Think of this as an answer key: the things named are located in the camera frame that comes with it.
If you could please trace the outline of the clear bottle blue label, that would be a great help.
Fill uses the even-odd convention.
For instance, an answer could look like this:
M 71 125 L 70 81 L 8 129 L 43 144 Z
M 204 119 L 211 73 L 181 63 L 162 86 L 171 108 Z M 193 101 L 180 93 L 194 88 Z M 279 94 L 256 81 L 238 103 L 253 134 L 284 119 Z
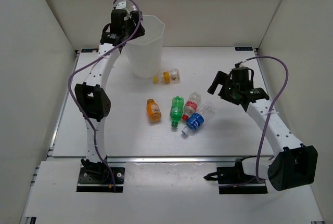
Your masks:
M 189 133 L 195 133 L 205 122 L 207 122 L 215 113 L 215 106 L 212 102 L 206 101 L 193 113 L 186 121 L 182 134 L 187 136 Z

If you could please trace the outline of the clear bottle black label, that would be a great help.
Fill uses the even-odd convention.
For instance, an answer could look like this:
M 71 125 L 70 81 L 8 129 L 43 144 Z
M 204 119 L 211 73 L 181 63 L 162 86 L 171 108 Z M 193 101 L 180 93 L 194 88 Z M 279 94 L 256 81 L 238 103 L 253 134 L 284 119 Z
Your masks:
M 131 13 L 138 13 L 138 9 L 135 5 L 132 6 Z

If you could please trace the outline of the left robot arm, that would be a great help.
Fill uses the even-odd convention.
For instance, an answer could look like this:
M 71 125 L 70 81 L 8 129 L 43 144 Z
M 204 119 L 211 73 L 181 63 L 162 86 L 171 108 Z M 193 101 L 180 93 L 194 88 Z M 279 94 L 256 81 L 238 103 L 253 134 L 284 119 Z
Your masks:
M 111 101 L 105 92 L 106 82 L 125 44 L 144 36 L 142 19 L 138 10 L 114 9 L 111 22 L 102 30 L 97 61 L 86 79 L 74 87 L 87 128 L 87 155 L 81 163 L 86 173 L 98 183 L 114 183 L 104 145 L 105 120 L 111 110 Z

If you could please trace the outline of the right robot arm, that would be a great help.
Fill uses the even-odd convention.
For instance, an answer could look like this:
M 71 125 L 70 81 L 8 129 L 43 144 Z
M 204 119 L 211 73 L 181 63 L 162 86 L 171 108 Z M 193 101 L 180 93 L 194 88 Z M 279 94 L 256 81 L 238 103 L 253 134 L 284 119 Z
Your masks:
M 263 88 L 253 85 L 254 71 L 248 67 L 233 68 L 230 73 L 217 72 L 208 93 L 214 94 L 218 85 L 222 88 L 218 96 L 230 103 L 240 105 L 257 123 L 269 142 L 274 159 L 256 164 L 256 156 L 241 157 L 232 167 L 219 167 L 205 176 L 206 180 L 217 180 L 227 187 L 257 183 L 256 176 L 268 180 L 277 191 L 310 185 L 314 181 L 318 152 L 306 146 L 294 136 L 278 113 Z

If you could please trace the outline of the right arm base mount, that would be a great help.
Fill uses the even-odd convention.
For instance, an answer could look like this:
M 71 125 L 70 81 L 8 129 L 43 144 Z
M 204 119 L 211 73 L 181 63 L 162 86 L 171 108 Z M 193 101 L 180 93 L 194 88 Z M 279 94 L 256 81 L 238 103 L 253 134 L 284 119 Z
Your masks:
M 220 166 L 216 171 L 208 173 L 203 178 L 206 181 L 216 181 L 219 195 L 238 194 L 268 194 L 265 183 L 259 184 L 256 177 L 244 173 L 242 162 L 255 156 L 236 158 L 234 166 Z

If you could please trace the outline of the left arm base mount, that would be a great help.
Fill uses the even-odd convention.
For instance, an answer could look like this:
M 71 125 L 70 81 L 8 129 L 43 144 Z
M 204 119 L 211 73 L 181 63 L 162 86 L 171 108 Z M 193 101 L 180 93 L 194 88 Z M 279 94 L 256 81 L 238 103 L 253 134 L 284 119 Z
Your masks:
M 92 163 L 81 159 L 77 192 L 122 193 L 125 179 L 125 167 L 106 168 L 102 162 Z

